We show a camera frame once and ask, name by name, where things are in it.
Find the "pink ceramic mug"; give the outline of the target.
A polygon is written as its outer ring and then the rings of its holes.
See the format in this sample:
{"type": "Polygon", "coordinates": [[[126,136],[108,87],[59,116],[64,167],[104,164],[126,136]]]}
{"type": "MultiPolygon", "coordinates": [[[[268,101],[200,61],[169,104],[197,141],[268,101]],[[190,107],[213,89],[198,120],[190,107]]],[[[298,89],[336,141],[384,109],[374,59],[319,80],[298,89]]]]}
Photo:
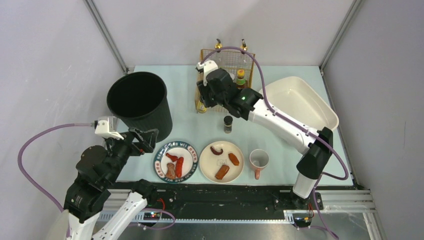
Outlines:
{"type": "Polygon", "coordinates": [[[254,171],[254,178],[260,179],[261,171],[269,164],[270,157],[268,153],[262,149],[255,149],[249,155],[249,163],[254,171]]]}

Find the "oil bottle with brown liquid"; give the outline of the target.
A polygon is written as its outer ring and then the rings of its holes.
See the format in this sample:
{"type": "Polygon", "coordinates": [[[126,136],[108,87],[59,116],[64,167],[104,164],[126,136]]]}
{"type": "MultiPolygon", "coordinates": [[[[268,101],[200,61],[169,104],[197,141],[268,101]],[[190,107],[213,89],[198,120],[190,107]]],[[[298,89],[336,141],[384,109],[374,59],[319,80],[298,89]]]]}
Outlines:
{"type": "Polygon", "coordinates": [[[240,48],[242,49],[242,51],[240,52],[240,55],[239,55],[239,65],[241,68],[246,68],[250,57],[246,55],[246,51],[248,50],[248,48],[244,38],[241,39],[240,48]]]}

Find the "small yellow label bottle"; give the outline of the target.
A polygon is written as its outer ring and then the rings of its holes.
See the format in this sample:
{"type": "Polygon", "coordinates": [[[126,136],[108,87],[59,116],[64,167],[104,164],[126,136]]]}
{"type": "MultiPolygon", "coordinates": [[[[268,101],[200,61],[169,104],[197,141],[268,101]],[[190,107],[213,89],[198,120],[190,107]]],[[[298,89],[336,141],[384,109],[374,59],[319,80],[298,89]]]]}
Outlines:
{"type": "Polygon", "coordinates": [[[205,105],[202,103],[200,99],[196,102],[196,111],[200,114],[207,112],[207,108],[205,107],[205,105]]]}

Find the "green rimmed printed plate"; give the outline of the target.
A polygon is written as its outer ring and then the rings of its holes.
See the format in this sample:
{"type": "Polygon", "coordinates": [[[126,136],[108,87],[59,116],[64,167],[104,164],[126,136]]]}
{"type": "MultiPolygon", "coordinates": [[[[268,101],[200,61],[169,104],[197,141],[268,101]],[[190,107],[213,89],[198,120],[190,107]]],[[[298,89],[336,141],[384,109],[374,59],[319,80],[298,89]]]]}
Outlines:
{"type": "Polygon", "coordinates": [[[178,184],[187,181],[197,170],[199,164],[199,155],[195,148],[185,141],[171,141],[162,146],[156,153],[153,159],[153,168],[156,175],[164,182],[169,184],[178,184]],[[169,179],[166,178],[167,164],[173,163],[176,165],[177,161],[172,162],[166,153],[177,157],[183,157],[182,177],[169,179]]]}

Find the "small black lid spice jar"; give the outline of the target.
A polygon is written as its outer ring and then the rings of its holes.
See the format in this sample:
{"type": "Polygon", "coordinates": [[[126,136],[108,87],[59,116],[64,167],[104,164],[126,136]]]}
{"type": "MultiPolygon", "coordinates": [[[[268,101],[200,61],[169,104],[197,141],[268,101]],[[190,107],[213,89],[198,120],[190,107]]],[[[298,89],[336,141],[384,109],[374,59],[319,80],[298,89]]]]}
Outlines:
{"type": "Polygon", "coordinates": [[[223,119],[223,123],[224,123],[224,132],[226,134],[231,133],[232,127],[233,127],[233,117],[230,115],[225,116],[223,119]]]}

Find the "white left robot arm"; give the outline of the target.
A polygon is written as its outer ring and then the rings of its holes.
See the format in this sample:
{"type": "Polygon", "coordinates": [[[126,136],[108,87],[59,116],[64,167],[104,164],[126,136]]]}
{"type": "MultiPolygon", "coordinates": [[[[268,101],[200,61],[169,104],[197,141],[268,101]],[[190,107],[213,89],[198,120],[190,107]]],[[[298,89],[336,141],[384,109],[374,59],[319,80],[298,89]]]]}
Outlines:
{"type": "Polygon", "coordinates": [[[69,240],[116,240],[132,219],[158,198],[154,184],[145,179],[136,181],[112,219],[93,234],[104,204],[111,196],[109,189],[129,157],[153,153],[159,130],[130,127],[122,133],[105,129],[95,130],[95,134],[104,138],[106,146],[95,145],[83,152],[76,165],[77,177],[65,196],[63,208],[68,211],[69,240]]]}

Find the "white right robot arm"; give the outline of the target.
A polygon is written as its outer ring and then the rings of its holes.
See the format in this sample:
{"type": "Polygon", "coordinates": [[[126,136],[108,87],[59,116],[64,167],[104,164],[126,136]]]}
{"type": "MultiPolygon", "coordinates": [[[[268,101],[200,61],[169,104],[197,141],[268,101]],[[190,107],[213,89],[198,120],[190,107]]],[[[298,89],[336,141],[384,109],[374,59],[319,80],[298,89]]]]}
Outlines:
{"type": "Polygon", "coordinates": [[[298,175],[292,193],[307,199],[324,171],[333,146],[333,131],[307,127],[279,111],[265,100],[262,93],[251,88],[237,88],[230,74],[222,69],[210,71],[196,82],[200,101],[205,107],[224,107],[230,115],[261,125],[294,147],[301,155],[296,165],[298,175]]]}

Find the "clear glass oil bottle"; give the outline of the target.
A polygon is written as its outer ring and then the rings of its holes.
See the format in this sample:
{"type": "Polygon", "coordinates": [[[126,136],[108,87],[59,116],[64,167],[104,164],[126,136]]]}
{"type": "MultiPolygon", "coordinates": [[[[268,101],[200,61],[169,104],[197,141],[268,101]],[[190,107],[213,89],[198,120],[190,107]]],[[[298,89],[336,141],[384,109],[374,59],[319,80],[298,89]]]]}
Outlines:
{"type": "Polygon", "coordinates": [[[215,46],[214,46],[215,51],[216,51],[217,53],[220,53],[220,52],[221,52],[222,47],[223,47],[223,45],[222,45],[221,40],[220,40],[219,38],[217,38],[217,39],[216,39],[216,44],[215,44],[215,46]]]}

